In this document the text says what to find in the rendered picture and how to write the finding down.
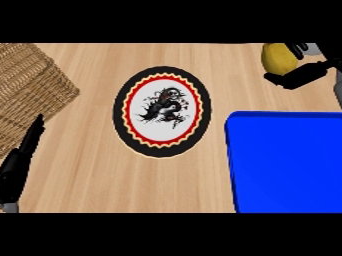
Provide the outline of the blue tray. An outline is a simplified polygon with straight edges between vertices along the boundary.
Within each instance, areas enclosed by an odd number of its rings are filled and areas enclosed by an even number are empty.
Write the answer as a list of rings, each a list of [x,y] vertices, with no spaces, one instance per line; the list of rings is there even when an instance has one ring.
[[[342,113],[236,111],[224,130],[234,210],[342,213]]]

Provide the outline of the yellow lemon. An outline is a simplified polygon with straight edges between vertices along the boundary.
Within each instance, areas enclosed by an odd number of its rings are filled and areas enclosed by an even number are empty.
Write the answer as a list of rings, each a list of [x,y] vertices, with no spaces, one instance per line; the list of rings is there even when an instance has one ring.
[[[276,75],[285,75],[298,66],[298,59],[283,43],[265,43],[261,51],[264,70]]]

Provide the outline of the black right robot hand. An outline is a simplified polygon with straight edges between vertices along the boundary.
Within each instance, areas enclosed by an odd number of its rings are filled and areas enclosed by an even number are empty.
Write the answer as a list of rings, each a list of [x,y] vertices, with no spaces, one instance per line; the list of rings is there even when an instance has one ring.
[[[326,58],[324,61],[307,63],[285,75],[267,72],[264,78],[285,89],[293,90],[326,76],[327,70],[335,68],[342,73],[342,43],[317,43],[317,48]]]

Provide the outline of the black-rimmed decorated plate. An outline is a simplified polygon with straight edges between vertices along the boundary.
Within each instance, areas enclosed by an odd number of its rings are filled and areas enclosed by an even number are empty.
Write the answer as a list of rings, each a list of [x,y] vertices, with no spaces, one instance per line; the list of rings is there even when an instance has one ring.
[[[197,144],[211,114],[211,98],[200,80],[177,67],[156,66],[122,85],[112,121],[122,142],[137,153],[169,158]]]

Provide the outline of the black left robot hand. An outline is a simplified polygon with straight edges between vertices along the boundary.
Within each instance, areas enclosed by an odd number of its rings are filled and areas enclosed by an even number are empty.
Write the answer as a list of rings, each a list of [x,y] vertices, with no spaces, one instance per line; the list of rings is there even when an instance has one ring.
[[[38,115],[26,131],[20,146],[10,151],[0,166],[0,204],[16,203],[20,198],[31,159],[44,130],[42,115]]]

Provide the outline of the woven wicker basket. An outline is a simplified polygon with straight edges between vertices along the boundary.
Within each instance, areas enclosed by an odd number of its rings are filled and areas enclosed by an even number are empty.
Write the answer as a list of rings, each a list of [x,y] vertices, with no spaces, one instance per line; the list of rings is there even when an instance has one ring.
[[[36,116],[48,121],[78,95],[33,43],[0,43],[0,158],[20,144]]]

